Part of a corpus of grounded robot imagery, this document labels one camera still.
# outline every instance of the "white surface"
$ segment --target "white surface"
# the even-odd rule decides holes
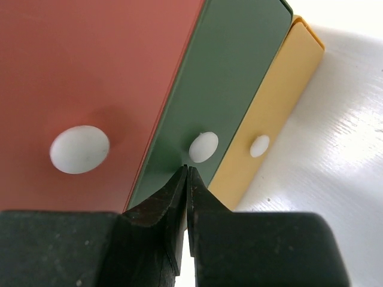
[[[319,213],[352,285],[383,286],[383,1],[288,2],[327,51],[238,210]]]

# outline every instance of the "yellow panel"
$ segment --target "yellow panel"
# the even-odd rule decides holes
[[[229,209],[234,209],[246,192],[323,54],[323,44],[296,16],[209,186]],[[261,135],[270,137],[268,151],[252,158],[250,146]]]

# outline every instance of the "green panel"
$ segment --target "green panel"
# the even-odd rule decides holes
[[[210,183],[291,20],[281,0],[205,2],[129,208],[162,187],[182,164],[197,167]],[[219,144],[209,160],[196,164],[189,146],[202,132],[217,134]]]

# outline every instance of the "white round button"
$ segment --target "white round button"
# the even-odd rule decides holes
[[[213,132],[201,133],[190,145],[189,156],[195,163],[208,160],[218,147],[218,136]]]
[[[264,154],[269,147],[270,138],[266,135],[259,136],[255,139],[250,148],[250,155],[252,157],[260,157]]]
[[[53,141],[50,159],[58,170],[75,175],[98,167],[109,148],[108,137],[97,127],[72,127]]]

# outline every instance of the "yellow folded edge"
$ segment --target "yellow folded edge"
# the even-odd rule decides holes
[[[281,49],[271,64],[209,190],[234,210],[282,130],[324,54],[324,45],[307,23],[295,16]],[[268,150],[257,158],[250,147],[261,135],[270,137]]]

